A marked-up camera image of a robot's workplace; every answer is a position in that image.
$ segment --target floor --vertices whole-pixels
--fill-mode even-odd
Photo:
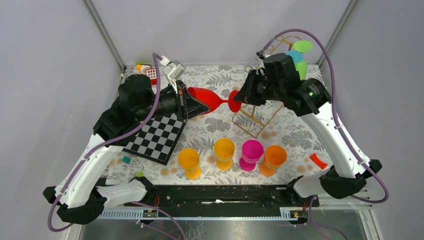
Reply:
[[[346,234],[348,239],[367,239],[360,216],[354,210],[314,210],[316,223],[332,225]],[[268,239],[324,239],[313,226],[291,226],[286,221],[214,220],[180,221],[187,240],[268,240]],[[181,237],[177,227],[169,220],[155,221],[152,226]],[[322,231],[332,240],[344,240],[335,230]],[[80,240],[169,240],[161,233],[140,228],[133,220],[97,219],[84,226]]]

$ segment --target teal small block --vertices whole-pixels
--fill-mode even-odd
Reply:
[[[127,157],[127,156],[124,156],[124,157],[122,158],[122,162],[124,162],[124,163],[126,163],[126,164],[129,164],[129,163],[130,163],[130,161],[131,161],[131,158],[129,158],[129,157]]]

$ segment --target patterned table mat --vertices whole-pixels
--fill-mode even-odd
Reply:
[[[239,90],[242,87],[246,76],[245,66],[242,65],[187,66],[181,80],[189,87],[208,88],[221,98],[227,99],[232,90]],[[306,78],[322,81],[317,65],[308,66]],[[255,117],[266,123],[280,106],[281,102],[268,101],[266,105],[256,108]],[[309,159],[313,153],[316,153],[328,166],[333,164],[308,125],[296,117],[291,110],[282,108],[257,139],[265,148],[271,145],[280,145],[285,148],[288,155],[286,162],[271,177],[265,177],[259,172],[258,165],[263,157],[253,171],[244,171],[239,166],[241,148],[243,143],[252,136],[232,122],[233,115],[228,105],[222,104],[210,114],[189,120],[167,166],[127,152],[120,152],[109,165],[106,183],[109,185],[126,183],[135,176],[136,172],[143,171],[154,185],[286,184],[297,176],[307,176],[322,171]],[[240,112],[236,114],[234,120],[250,131],[257,133],[260,130],[257,123]],[[221,171],[215,164],[213,146],[220,138],[229,138],[236,146],[233,165],[227,171]],[[177,163],[178,154],[185,148],[193,148],[200,155],[202,174],[196,180],[187,179],[183,169]],[[124,156],[131,158],[129,164],[123,163]]]

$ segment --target cable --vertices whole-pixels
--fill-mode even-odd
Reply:
[[[340,233],[340,235],[342,235],[344,237],[344,239],[346,239],[346,240],[348,239],[348,236],[346,236],[346,234],[344,234],[337,227],[334,227],[334,226],[331,226],[331,225],[328,225],[328,224],[323,224],[323,223],[315,223],[315,225],[317,225],[318,227],[328,228],[328,229],[335,230],[338,233]],[[280,226],[283,226],[283,227],[296,227],[296,228],[298,228],[298,227],[313,227],[314,225],[312,223],[304,223],[304,224],[296,224],[296,225],[293,225],[293,224],[280,224]]]
[[[171,221],[173,221],[173,223],[177,226],[177,228],[179,229],[179,231],[182,233],[182,238],[184,240],[187,239],[186,234],[184,233],[183,228],[181,227],[181,225],[171,215],[169,215],[166,211],[164,211],[162,209],[159,209],[157,207],[154,207],[154,206],[150,206],[150,205],[147,205],[147,204],[138,202],[138,201],[132,201],[131,203],[132,204],[136,204],[136,205],[140,205],[140,206],[143,206],[143,207],[146,207],[146,208],[156,209],[158,212],[163,213],[165,216],[167,216],[169,219],[171,219]]]
[[[143,227],[147,227],[147,228],[149,228],[149,229],[153,229],[153,230],[155,230],[156,232],[159,232],[159,233],[161,233],[161,234],[163,234],[163,235],[166,235],[166,236],[168,236],[168,237],[170,237],[170,238],[172,238],[172,239],[174,239],[174,240],[180,240],[179,238],[176,238],[176,237],[172,236],[171,234],[169,234],[169,233],[167,233],[167,232],[165,232],[165,231],[163,231],[163,230],[160,230],[159,228],[156,228],[156,227],[154,227],[154,226],[150,226],[149,224],[141,223],[141,227],[142,227],[142,228],[143,228]]]
[[[312,197],[312,200],[310,201],[310,203],[309,203],[309,211],[308,211],[308,213],[309,213],[309,219],[310,219],[310,221],[312,222],[312,226],[314,226],[315,228],[316,228],[316,230],[318,231],[318,233],[319,234],[321,234],[325,239],[327,239],[327,240],[331,240],[331,238],[329,238],[328,236],[326,236],[324,233],[323,233],[323,231],[321,231],[318,227],[320,226],[320,225],[324,225],[324,224],[321,224],[321,223],[315,223],[315,221],[314,221],[314,219],[312,218],[312,203],[314,202],[314,200],[315,199],[317,199],[317,196],[315,195],[315,196],[313,196]],[[334,230],[336,230],[337,232],[339,232],[341,235],[343,235],[343,237],[344,237],[344,239],[346,239],[346,240],[348,240],[348,237],[346,236],[346,234],[344,234],[340,229],[338,229],[338,228],[336,228],[335,226],[331,226],[331,225],[326,225],[325,226],[326,228],[331,228],[331,229],[334,229]]]
[[[329,53],[327,52],[326,48],[321,43],[321,41],[315,35],[313,35],[312,33],[310,33],[309,31],[306,31],[306,30],[303,30],[303,29],[299,29],[299,28],[292,28],[292,29],[288,29],[288,30],[282,31],[279,34],[277,34],[273,39],[271,39],[263,47],[262,51],[267,50],[267,48],[278,37],[282,36],[283,34],[290,33],[290,32],[300,32],[300,33],[304,33],[306,35],[309,35],[311,38],[313,38],[313,40],[315,40],[315,42],[319,45],[319,47],[321,48],[322,52],[324,53],[325,59],[327,60],[328,67],[330,69],[331,97],[332,97],[331,110],[332,110],[332,114],[334,116],[335,125],[336,125],[336,127],[337,127],[337,129],[338,129],[338,131],[339,131],[339,133],[341,135],[341,137],[343,138],[344,142],[347,144],[347,147],[353,153],[353,155],[356,157],[357,161],[365,167],[365,169],[375,178],[375,180],[377,180],[377,182],[381,185],[381,187],[384,190],[384,197],[382,199],[380,199],[380,200],[369,200],[369,199],[365,199],[365,198],[358,197],[358,196],[355,196],[355,195],[352,195],[351,197],[354,198],[354,199],[357,199],[357,200],[366,202],[366,203],[370,203],[370,204],[381,204],[381,203],[384,203],[385,201],[387,201],[387,199],[389,199],[389,190],[388,190],[387,186],[384,184],[383,180],[381,180],[380,177],[364,162],[364,160],[361,158],[361,156],[359,156],[359,154],[357,153],[357,150],[354,148],[354,146],[352,146],[352,143],[349,141],[348,136],[343,131],[343,128],[340,127],[339,115],[337,114],[337,110],[336,110],[337,96],[336,96],[336,83],[335,83],[335,78],[334,78],[333,63],[331,62]]]
[[[78,163],[78,165],[75,167],[75,169],[72,171],[72,173],[69,175],[68,180],[66,180],[65,184],[63,185],[62,189],[60,190],[60,194],[59,196],[56,197],[56,199],[54,200],[53,204],[51,205],[50,208],[50,212],[48,213],[48,218],[47,218],[47,226],[48,229],[54,233],[58,233],[58,232],[62,232],[63,230],[68,229],[70,226],[73,225],[73,223],[70,223],[62,228],[54,228],[52,225],[52,218],[53,218],[53,213],[55,212],[55,207],[56,205],[59,203],[62,195],[65,193],[65,190],[68,188],[69,184],[71,184],[72,180],[74,179],[75,175],[77,175],[78,171],[80,170],[80,168],[83,166],[85,161],[89,161],[90,160],[90,156],[99,148],[112,144],[114,142],[117,142],[119,140],[122,140],[124,138],[127,138],[131,135],[136,134],[138,131],[140,131],[142,129],[142,127],[150,120],[150,118],[152,118],[153,114],[155,113],[156,108],[158,107],[158,103],[159,103],[159,96],[160,96],[160,91],[161,91],[161,75],[159,72],[159,65],[158,65],[158,59],[162,60],[162,57],[159,56],[158,54],[156,54],[155,52],[153,53],[153,62],[154,62],[154,68],[156,69],[156,78],[157,78],[157,86],[156,86],[156,96],[154,97],[154,101],[153,101],[153,105],[151,107],[150,112],[148,113],[147,117],[144,119],[143,122],[141,122],[137,127],[135,127],[133,130],[121,135],[121,136],[117,136],[115,138],[112,138],[108,141],[105,141],[95,147],[93,147],[85,156],[84,156],[84,160],[80,161]]]

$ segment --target pink cup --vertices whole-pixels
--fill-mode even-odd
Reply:
[[[250,139],[243,144],[241,148],[241,158],[238,162],[241,169],[252,171],[256,167],[256,162],[264,154],[264,146],[258,140]]]

